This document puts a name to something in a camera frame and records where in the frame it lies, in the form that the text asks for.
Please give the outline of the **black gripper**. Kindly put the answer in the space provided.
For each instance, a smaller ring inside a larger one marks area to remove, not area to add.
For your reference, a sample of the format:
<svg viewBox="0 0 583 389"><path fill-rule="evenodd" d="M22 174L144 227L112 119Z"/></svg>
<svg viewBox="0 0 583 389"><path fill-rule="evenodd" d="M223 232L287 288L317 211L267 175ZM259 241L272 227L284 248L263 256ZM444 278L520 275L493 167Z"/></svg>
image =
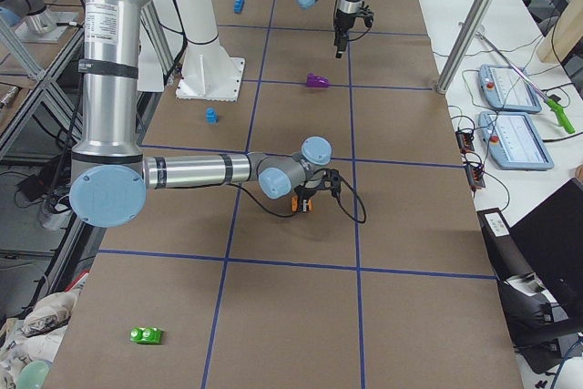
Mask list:
<svg viewBox="0 0 583 389"><path fill-rule="evenodd" d="M297 186L294 191L298 197L294 199L294 211L296 213L301 211L310 212L312 210L311 197L315 195L315 189Z"/></svg>
<svg viewBox="0 0 583 389"><path fill-rule="evenodd" d="M342 58L346 51L349 32L354 25L354 13L345 13L337 9L333 19L335 58Z"/></svg>

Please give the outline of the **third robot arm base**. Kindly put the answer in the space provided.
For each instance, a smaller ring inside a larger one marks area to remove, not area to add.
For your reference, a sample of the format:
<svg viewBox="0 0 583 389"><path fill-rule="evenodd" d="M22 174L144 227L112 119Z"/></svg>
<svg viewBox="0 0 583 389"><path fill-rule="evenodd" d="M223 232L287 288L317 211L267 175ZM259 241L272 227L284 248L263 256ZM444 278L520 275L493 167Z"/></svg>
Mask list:
<svg viewBox="0 0 583 389"><path fill-rule="evenodd" d="M77 16L54 11L44 0L1 0L1 18L27 43L57 43L68 28L81 27Z"/></svg>

